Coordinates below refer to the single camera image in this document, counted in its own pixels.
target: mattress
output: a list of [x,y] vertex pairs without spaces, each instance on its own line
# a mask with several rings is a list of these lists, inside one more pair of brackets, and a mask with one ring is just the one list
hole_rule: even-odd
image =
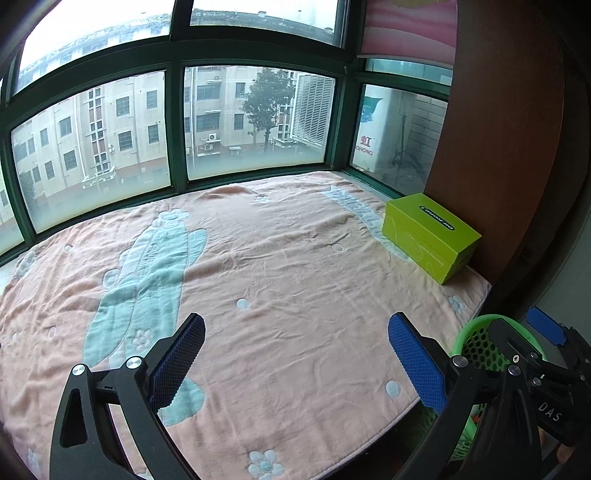
[[449,352],[490,288],[469,268],[437,284],[381,234],[383,215],[373,195],[318,172],[119,210],[38,244],[0,299],[0,421],[18,453],[48,479],[72,366],[118,368],[196,312],[205,344],[158,413],[196,473],[327,476],[418,401],[390,316]]

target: tree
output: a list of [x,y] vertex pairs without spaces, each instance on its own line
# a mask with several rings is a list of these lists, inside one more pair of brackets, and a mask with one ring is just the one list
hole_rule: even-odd
[[291,85],[287,72],[263,69],[246,94],[242,111],[252,124],[254,140],[256,132],[265,132],[265,152],[268,149],[271,128],[277,126],[279,107],[288,105],[295,92],[296,88]]

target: screw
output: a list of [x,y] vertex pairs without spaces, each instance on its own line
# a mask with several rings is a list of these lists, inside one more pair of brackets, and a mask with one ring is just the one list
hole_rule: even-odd
[[86,367],[82,364],[78,364],[72,369],[72,375],[75,375],[76,377],[82,375],[84,370],[86,370]]
[[509,373],[514,377],[521,375],[521,368],[519,368],[517,365],[511,364],[507,370],[509,370]]
[[452,358],[452,363],[458,368],[465,368],[468,366],[468,360],[465,356],[455,355]]
[[130,369],[138,368],[141,364],[142,364],[142,359],[138,356],[131,357],[125,363],[125,365],[127,365],[127,368],[130,368]]

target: green plastic basket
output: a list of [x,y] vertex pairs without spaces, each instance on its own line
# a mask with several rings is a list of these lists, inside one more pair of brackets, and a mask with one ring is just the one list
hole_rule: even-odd
[[[463,355],[477,368],[503,370],[511,362],[490,342],[487,330],[490,322],[499,317],[505,319],[523,338],[541,352],[543,359],[546,360],[542,347],[525,327],[508,317],[494,314],[482,315],[471,320],[459,333],[452,349],[452,356]],[[479,414],[482,414],[483,410],[484,405],[480,406]],[[401,420],[399,431],[403,435],[405,445],[410,450],[414,450],[421,443],[436,418],[437,414],[432,409],[419,404]],[[471,417],[468,417],[466,427],[464,427],[450,461],[462,460],[467,456],[475,434],[476,424]]]

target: wall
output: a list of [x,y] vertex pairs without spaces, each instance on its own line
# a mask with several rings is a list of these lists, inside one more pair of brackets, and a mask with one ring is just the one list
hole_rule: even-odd
[[460,0],[456,63],[425,194],[482,235],[471,265],[496,282],[544,193],[561,130],[563,59],[527,0]]

